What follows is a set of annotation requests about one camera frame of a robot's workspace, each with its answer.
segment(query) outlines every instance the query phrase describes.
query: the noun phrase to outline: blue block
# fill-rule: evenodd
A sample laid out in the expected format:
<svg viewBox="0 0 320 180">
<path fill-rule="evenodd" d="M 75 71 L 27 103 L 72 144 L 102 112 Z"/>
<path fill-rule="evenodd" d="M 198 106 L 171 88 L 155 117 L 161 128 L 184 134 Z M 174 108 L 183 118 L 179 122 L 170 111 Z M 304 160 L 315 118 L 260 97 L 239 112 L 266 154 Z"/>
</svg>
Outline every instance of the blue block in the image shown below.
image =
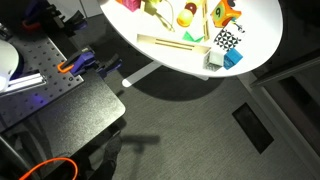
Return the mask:
<svg viewBox="0 0 320 180">
<path fill-rule="evenodd" d="M 230 69 L 234 65 L 236 65 L 242 58 L 243 56 L 236 49 L 232 48 L 224 55 L 223 66 L 226 69 Z"/>
</svg>

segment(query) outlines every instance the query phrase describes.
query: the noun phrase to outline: metal breadboard table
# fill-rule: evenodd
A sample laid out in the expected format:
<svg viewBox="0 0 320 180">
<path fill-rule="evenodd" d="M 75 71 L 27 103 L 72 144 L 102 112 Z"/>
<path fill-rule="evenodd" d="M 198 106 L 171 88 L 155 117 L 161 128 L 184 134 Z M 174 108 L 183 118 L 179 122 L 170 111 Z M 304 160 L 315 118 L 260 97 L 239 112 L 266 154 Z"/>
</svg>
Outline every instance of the metal breadboard table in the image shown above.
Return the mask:
<svg viewBox="0 0 320 180">
<path fill-rule="evenodd" d="M 70 73 L 58 72 L 56 66 L 66 58 L 44 33 L 14 35 L 9 42 L 22 57 L 23 72 L 38 69 L 46 77 L 47 84 L 0 97 L 0 132 L 83 82 L 81 76 L 73 77 Z"/>
</svg>

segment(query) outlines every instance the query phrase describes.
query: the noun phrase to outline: orange cable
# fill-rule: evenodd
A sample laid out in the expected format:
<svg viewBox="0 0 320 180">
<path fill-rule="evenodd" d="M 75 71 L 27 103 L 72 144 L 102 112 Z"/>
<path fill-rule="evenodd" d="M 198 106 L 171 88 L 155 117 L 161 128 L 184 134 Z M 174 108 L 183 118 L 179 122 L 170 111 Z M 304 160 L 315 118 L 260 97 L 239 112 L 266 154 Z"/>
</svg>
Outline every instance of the orange cable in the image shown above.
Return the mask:
<svg viewBox="0 0 320 180">
<path fill-rule="evenodd" d="M 44 166 L 44 165 L 46 165 L 48 163 L 51 163 L 51 162 L 54 162 L 54 161 L 67 161 L 67 162 L 70 162 L 74 166 L 74 169 L 75 169 L 75 173 L 74 173 L 74 176 L 73 176 L 72 180 L 76 180 L 77 175 L 78 175 L 78 166 L 77 166 L 77 164 L 72 159 L 64 158 L 64 157 L 48 159 L 48 160 L 36 165 L 30 171 L 28 171 L 26 174 L 24 174 L 19 180 L 26 180 L 34 171 L 39 169 L 41 166 Z"/>
</svg>

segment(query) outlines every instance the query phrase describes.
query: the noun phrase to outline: yellow toy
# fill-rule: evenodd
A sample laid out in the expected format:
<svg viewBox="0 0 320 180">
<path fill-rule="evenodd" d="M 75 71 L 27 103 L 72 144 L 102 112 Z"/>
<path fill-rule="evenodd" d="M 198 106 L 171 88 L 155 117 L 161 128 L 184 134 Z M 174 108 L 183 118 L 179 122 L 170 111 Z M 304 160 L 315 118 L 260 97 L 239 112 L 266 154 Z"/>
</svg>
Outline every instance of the yellow toy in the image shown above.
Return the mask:
<svg viewBox="0 0 320 180">
<path fill-rule="evenodd" d="M 228 0 L 221 0 L 210 15 L 215 27 L 223 28 L 233 18 L 238 19 L 241 16 L 241 11 L 233 10 L 229 5 Z"/>
<path fill-rule="evenodd" d="M 201 0 L 187 0 L 184 9 L 178 15 L 177 23 L 182 27 L 190 26 L 199 5 L 201 5 Z"/>
</svg>

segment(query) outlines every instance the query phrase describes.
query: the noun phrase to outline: gray carpet floor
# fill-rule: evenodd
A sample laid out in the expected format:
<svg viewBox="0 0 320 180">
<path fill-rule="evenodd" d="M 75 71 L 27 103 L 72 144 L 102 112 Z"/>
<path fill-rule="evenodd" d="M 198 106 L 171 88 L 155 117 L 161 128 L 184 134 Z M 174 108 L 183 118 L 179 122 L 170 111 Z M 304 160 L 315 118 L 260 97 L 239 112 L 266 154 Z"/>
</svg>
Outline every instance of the gray carpet floor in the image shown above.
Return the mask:
<svg viewBox="0 0 320 180">
<path fill-rule="evenodd" d="M 121 85 L 150 59 L 130 47 L 103 16 L 74 37 L 99 60 L 123 67 L 106 78 L 126 106 L 115 180 L 314 179 L 236 78 L 202 81 L 161 67 L 130 88 Z M 259 154 L 232 116 L 248 103 L 274 138 Z"/>
</svg>

